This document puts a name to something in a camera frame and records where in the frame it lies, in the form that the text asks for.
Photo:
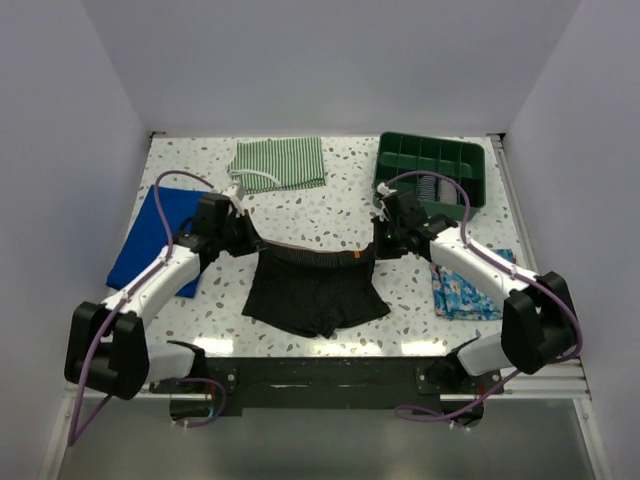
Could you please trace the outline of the black pinstriped underwear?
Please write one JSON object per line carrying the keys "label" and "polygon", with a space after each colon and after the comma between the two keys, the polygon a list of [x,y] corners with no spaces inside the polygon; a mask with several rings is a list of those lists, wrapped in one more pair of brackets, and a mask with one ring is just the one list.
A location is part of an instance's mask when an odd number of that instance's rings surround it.
{"label": "black pinstriped underwear", "polygon": [[390,313],[372,284],[376,254],[268,243],[259,253],[242,314],[287,333],[329,338]]}

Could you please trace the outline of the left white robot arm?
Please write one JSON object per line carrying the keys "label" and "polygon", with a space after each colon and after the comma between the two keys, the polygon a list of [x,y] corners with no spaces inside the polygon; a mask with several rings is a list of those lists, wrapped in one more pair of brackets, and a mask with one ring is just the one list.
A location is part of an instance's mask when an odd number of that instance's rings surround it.
{"label": "left white robot arm", "polygon": [[185,392],[200,390],[207,380],[203,352],[185,342],[152,345],[146,330],[178,291],[221,253],[240,257],[263,247],[240,195],[230,190],[204,194],[190,231],[175,234],[118,293],[99,303],[83,302],[74,310],[65,379],[124,400],[148,383],[165,380]]}

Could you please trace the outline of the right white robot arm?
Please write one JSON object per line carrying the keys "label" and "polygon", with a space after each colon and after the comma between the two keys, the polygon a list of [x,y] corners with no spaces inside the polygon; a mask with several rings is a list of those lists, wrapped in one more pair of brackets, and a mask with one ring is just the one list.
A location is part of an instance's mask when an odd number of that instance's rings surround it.
{"label": "right white robot arm", "polygon": [[538,274],[505,260],[473,242],[456,221],[441,214],[428,215],[409,191],[381,185],[378,197],[381,212],[373,225],[379,259],[415,254],[446,267],[502,312],[500,333],[467,341],[434,361],[426,371],[431,383],[466,393],[484,374],[504,368],[535,374],[579,354],[582,335],[562,276]]}

